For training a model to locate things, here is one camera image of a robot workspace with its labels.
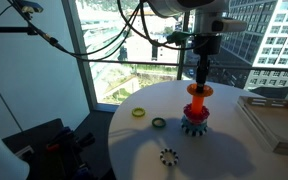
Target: floor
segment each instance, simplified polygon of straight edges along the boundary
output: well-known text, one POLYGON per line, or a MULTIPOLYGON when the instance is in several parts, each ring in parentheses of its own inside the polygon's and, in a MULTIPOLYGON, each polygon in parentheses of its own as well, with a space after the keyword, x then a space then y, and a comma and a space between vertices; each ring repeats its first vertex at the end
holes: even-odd
POLYGON ((101 180, 114 180, 108 153, 108 129, 114 113, 93 111, 75 130, 78 137, 91 132, 95 143, 84 148, 80 154, 83 161, 91 167, 91 171, 101 180))

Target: white round table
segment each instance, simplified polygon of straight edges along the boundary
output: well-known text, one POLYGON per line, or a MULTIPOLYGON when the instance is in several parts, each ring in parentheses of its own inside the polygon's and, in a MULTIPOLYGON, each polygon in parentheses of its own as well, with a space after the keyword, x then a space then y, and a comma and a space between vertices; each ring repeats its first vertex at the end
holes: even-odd
POLYGON ((234 87, 207 83, 214 94, 205 98, 208 132, 201 137, 181 129, 183 107, 191 103, 186 87, 194 81, 170 81, 143 88, 127 98, 115 112, 109 128, 109 154, 118 180, 164 179, 288 179, 288 156, 266 151, 247 128, 238 105, 239 96, 259 97, 234 87), (135 107, 146 110, 133 117, 135 107), (154 128, 155 117, 166 120, 154 128), (162 164, 159 155, 172 148, 176 166, 162 164))

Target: window frame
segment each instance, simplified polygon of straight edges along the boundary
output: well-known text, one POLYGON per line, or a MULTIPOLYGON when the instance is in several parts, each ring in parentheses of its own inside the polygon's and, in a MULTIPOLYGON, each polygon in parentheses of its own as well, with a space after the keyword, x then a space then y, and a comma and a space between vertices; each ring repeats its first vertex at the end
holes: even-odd
MULTIPOLYGON (((62 0, 62 4, 63 4, 63 8, 64 8, 64 14, 66 16, 67 25, 69 26, 69 31, 70 31, 70 35, 71 35, 71 40, 72 40, 74 52, 75 53, 85 53, 86 48, 85 48, 84 39, 81 38, 81 37, 83 37, 83 35, 81 33, 82 31, 81 31, 81 26, 80 26, 80 19, 78 17, 78 12, 77 12, 77 7, 75 4, 75 1, 62 0)), ((184 63, 184 61, 183 61, 184 60, 184 53, 185 53, 184 51, 180 51, 179 63, 176 64, 176 66, 178 67, 177 80, 182 79, 183 67, 186 67, 186 65, 183 64, 184 63)), ((89 109, 90 110, 115 112, 115 110, 117 109, 117 107, 119 105, 101 104, 101 103, 97 102, 96 93, 95 93, 95 89, 94 89, 94 83, 93 83, 93 79, 92 79, 92 76, 90 73, 89 63, 77 61, 77 64, 78 64, 78 69, 80 71, 81 80, 82 80, 82 84, 84 86, 84 91, 86 94, 89 109)), ((248 70, 254 70, 256 68, 250 67, 247 69, 248 70)))

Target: yellow ring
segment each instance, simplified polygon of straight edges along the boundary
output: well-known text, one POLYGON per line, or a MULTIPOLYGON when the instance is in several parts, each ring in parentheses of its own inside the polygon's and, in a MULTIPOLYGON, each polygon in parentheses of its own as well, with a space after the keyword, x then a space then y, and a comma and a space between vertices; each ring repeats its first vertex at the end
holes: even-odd
POLYGON ((135 117, 142 117, 145 115, 145 110, 143 108, 140 108, 140 107, 134 108, 132 110, 132 115, 135 117))

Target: plastic ring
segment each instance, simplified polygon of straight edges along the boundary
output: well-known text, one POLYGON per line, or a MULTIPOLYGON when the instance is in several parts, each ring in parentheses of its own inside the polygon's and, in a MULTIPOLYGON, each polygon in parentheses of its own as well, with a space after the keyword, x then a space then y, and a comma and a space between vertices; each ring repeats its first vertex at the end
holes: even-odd
POLYGON ((163 118, 157 117, 152 120, 152 125, 157 128, 163 128, 166 126, 166 121, 163 118))
POLYGON ((164 149, 164 150, 162 150, 161 153, 160 153, 160 160, 161 160, 162 163, 163 163, 164 165, 166 165, 166 166, 174 166, 174 165, 176 165, 176 164, 178 163, 178 155, 177 155, 177 153, 176 153, 173 149, 164 149), (170 153, 173 154, 173 156, 174 156, 174 160, 173 160, 173 161, 167 161, 167 160, 165 160, 164 155, 165 155, 165 153, 167 153, 167 152, 170 152, 170 153))
POLYGON ((143 108, 137 107, 132 110, 132 115, 135 117, 142 117, 145 115, 145 110, 143 108))

